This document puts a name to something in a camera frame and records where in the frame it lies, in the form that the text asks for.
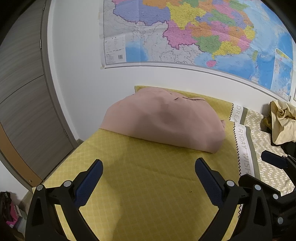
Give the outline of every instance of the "mattress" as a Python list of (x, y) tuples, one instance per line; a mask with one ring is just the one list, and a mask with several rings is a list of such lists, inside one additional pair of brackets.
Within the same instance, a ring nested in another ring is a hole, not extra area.
[[(136, 86), (135, 90), (140, 88), (144, 86)], [(198, 240), (218, 210), (211, 204), (195, 174), (194, 164), (199, 157), (226, 180), (237, 183), (240, 175), (250, 171), (283, 192), (293, 188), (280, 170), (271, 172), (272, 167), (260, 160), (260, 151), (264, 149), (260, 146), (260, 137), (268, 146), (268, 138), (259, 128), (261, 117), (252, 117), (252, 111), (247, 109), (237, 117), (237, 106), (232, 103), (194, 93), (180, 93), (205, 98), (220, 119), (225, 120), (226, 139), (217, 153), (99, 129), (45, 181), (47, 188), (60, 186), (65, 180), (73, 180), (79, 172), (87, 170), (95, 159), (103, 162), (103, 175), (87, 204), (80, 208), (99, 240)], [(75, 240), (60, 206), (56, 208), (67, 238)], [(223, 240), (230, 238), (238, 214), (239, 207)]]

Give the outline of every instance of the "white wall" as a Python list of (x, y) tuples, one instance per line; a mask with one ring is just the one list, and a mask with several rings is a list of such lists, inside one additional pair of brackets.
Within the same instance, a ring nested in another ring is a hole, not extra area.
[(18, 205), (28, 189), (20, 184), (0, 161), (0, 192), (6, 191), (11, 193), (12, 201)]
[(165, 67), (102, 69), (98, 12), (102, 0), (52, 0), (48, 50), (57, 95), (75, 138), (87, 139), (107, 108), (151, 85), (200, 93), (257, 112), (274, 98), (221, 76)]

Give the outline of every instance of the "beige cloth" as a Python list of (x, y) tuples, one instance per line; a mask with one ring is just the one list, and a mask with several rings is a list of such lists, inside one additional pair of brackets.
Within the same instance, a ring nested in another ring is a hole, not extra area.
[(276, 145), (286, 142), (296, 142), (296, 108), (279, 100), (270, 102), (270, 117), (264, 124), (272, 129), (272, 141)]
[(205, 99), (156, 87), (141, 89), (113, 104), (100, 128), (211, 153), (225, 139), (223, 123)]

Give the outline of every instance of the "yellow bed sheet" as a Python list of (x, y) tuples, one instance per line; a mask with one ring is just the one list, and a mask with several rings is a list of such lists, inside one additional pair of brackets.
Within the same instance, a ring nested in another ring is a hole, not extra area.
[[(227, 180), (239, 179), (232, 104), (207, 101), (226, 120), (226, 140), (215, 154), (136, 139), (99, 129), (81, 144), (49, 177), (45, 186), (60, 186), (85, 171), (95, 159), (103, 175), (80, 211), (101, 241), (198, 240), (214, 218), (213, 206), (197, 178), (195, 160), (203, 157)], [(60, 206), (65, 233), (75, 240)], [(237, 222), (238, 212), (224, 240)]]

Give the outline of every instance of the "metal screw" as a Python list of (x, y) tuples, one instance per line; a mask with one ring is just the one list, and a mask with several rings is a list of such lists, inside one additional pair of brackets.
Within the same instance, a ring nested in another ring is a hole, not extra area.
[(278, 224), (283, 224), (283, 222), (284, 222), (284, 219), (282, 217), (279, 217), (278, 218)]
[(227, 184), (228, 186), (230, 186), (230, 187), (233, 187), (233, 186), (234, 186), (234, 182), (231, 181), (231, 180), (228, 180), (228, 181), (226, 182), (226, 184)]
[(40, 191), (42, 188), (43, 188), (43, 185), (38, 185), (38, 186), (36, 187), (37, 191)]
[(255, 189), (257, 190), (257, 191), (260, 191), (261, 190), (261, 187), (259, 186), (259, 185), (255, 185)]
[(71, 184), (72, 184), (71, 181), (65, 181), (65, 182), (64, 182), (64, 187), (70, 187)]

